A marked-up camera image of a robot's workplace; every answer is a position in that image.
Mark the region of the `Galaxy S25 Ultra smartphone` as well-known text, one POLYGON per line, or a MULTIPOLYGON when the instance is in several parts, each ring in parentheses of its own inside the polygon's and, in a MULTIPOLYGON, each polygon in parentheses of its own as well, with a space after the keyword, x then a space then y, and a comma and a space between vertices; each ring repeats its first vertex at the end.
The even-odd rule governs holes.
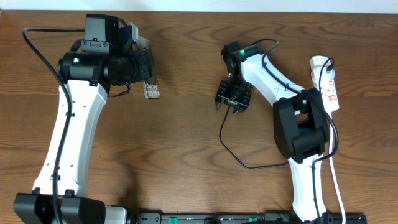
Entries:
POLYGON ((150 60, 150 68, 151 68, 151 77, 144 80, 142 82, 143 89, 144 89, 144 96, 147 100, 154 100, 161 98, 160 95, 160 88, 159 82, 157 79, 157 72, 155 69, 155 63, 152 53, 152 46, 150 44, 150 40, 146 39, 145 37, 138 37, 138 48, 139 49, 146 49, 149 60, 150 60))

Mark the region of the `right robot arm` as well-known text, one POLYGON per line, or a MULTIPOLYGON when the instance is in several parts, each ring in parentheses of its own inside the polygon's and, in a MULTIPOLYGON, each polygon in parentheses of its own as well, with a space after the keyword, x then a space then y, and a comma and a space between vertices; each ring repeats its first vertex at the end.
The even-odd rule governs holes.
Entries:
POLYGON ((292 174, 292 209, 300 222, 321 223, 326 208, 319 179, 320 159, 329 141, 330 117, 323 109, 320 92, 290 81, 256 44, 242 48, 237 42, 228 43, 221 57, 229 78, 218 87, 216 107, 226 104, 235 114, 245 112, 252 88, 272 105, 274 141, 292 174))

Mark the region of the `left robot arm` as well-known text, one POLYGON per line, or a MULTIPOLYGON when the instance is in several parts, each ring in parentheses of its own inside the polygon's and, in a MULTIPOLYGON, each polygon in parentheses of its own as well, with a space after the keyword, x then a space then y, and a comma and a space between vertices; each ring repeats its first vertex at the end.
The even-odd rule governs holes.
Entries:
POLYGON ((51 67, 59 84, 57 118, 47 157, 32 192, 18 193, 24 223, 134 223, 125 207, 88 198, 96 126, 112 86, 130 87, 152 75, 137 27, 105 14, 87 14, 84 38, 51 67))

